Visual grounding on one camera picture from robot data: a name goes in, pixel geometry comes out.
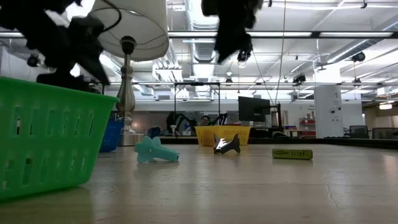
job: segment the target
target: desk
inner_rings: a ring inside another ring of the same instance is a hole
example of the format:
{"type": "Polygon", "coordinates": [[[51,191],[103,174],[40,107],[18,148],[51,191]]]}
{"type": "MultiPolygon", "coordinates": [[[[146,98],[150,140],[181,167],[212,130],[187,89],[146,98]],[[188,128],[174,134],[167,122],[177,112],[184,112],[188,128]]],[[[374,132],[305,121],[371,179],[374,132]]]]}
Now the desk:
{"type": "Polygon", "coordinates": [[[308,132],[308,130],[299,130],[299,129],[285,129],[285,132],[289,132],[289,136],[292,138],[293,137],[293,133],[296,132],[297,133],[297,137],[299,138],[301,136],[302,132],[308,132]]]}

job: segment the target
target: lamp shade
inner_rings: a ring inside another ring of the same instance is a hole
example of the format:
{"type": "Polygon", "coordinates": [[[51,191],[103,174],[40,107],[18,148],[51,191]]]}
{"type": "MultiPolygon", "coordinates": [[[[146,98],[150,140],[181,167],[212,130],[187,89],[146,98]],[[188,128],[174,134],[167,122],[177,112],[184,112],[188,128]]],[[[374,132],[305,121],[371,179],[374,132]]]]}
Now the lamp shade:
{"type": "MultiPolygon", "coordinates": [[[[128,35],[137,46],[131,59],[137,62],[163,57],[169,47],[167,8],[165,0],[110,0],[122,14],[121,22],[99,37],[104,49],[124,57],[120,40],[128,35]]],[[[113,25],[118,12],[102,0],[96,0],[90,15],[98,18],[105,27],[113,25]]]]}

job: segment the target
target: computer monitor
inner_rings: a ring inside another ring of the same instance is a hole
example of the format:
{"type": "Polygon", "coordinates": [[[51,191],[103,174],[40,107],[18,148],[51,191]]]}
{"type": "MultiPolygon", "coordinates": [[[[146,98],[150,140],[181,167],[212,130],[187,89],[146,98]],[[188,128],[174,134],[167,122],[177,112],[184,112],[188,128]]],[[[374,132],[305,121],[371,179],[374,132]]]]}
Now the computer monitor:
{"type": "Polygon", "coordinates": [[[271,114],[269,100],[239,96],[238,103],[240,121],[266,122],[266,115],[271,114]]]}

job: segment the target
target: person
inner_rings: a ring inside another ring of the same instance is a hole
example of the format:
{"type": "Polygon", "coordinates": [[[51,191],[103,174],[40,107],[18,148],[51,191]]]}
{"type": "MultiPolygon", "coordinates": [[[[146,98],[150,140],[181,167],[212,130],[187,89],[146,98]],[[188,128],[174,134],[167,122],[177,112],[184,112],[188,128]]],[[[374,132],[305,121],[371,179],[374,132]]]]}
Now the person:
{"type": "Polygon", "coordinates": [[[208,126],[208,122],[210,121],[210,117],[204,115],[200,118],[200,126],[208,126]]]}

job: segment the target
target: basket slot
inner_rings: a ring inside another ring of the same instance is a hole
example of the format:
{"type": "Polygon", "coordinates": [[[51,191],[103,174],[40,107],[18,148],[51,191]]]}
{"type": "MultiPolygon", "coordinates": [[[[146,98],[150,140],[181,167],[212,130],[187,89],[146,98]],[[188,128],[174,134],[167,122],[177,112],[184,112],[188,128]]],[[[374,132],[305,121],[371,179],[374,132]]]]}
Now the basket slot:
{"type": "Polygon", "coordinates": [[[9,188],[9,175],[11,171],[14,169],[15,161],[14,159],[9,159],[6,161],[5,170],[4,170],[4,180],[1,183],[1,188],[8,189],[9,188]]]}
{"type": "Polygon", "coordinates": [[[54,135],[54,131],[55,131],[55,125],[57,123],[57,112],[55,110],[50,110],[49,111],[49,118],[47,121],[47,131],[46,131],[46,135],[48,137],[53,136],[54,135]]]}
{"type": "Polygon", "coordinates": [[[70,164],[70,170],[71,171],[73,170],[73,165],[75,164],[75,158],[76,158],[76,156],[73,156],[72,164],[70,164]]]}
{"type": "Polygon", "coordinates": [[[49,158],[48,157],[44,157],[43,163],[42,163],[42,168],[40,170],[40,182],[43,183],[45,182],[46,178],[47,178],[47,165],[49,163],[49,158]]]}
{"type": "Polygon", "coordinates": [[[36,136],[41,133],[40,127],[42,126],[41,124],[41,119],[40,119],[40,110],[39,109],[34,109],[32,113],[32,117],[30,120],[30,135],[31,136],[36,136]]]}
{"type": "Polygon", "coordinates": [[[61,123],[61,124],[63,124],[63,128],[61,130],[61,135],[62,136],[66,136],[67,135],[68,122],[69,122],[69,111],[64,111],[63,112],[63,119],[62,119],[62,123],[61,123]]]}
{"type": "Polygon", "coordinates": [[[93,130],[93,123],[94,123],[93,114],[90,114],[90,116],[91,116],[91,125],[90,125],[90,131],[88,132],[88,136],[91,136],[91,131],[93,130]]]}
{"type": "Polygon", "coordinates": [[[59,181],[60,180],[60,174],[62,171],[62,164],[63,164],[63,155],[60,156],[58,162],[57,162],[57,175],[55,176],[55,181],[59,181]]]}
{"type": "Polygon", "coordinates": [[[77,135],[77,130],[79,128],[79,121],[80,121],[80,117],[77,118],[77,124],[76,124],[76,128],[75,128],[75,135],[77,135]]]}
{"type": "Polygon", "coordinates": [[[23,178],[22,178],[22,184],[23,185],[28,185],[30,181],[30,173],[32,171],[32,159],[31,158],[26,158],[25,160],[25,167],[24,167],[24,173],[23,173],[23,178]]]}
{"type": "Polygon", "coordinates": [[[86,163],[86,154],[83,155],[83,159],[81,161],[81,170],[83,170],[85,163],[86,163]]]}
{"type": "Polygon", "coordinates": [[[21,129],[21,119],[17,119],[17,135],[19,135],[19,130],[21,129]]]}

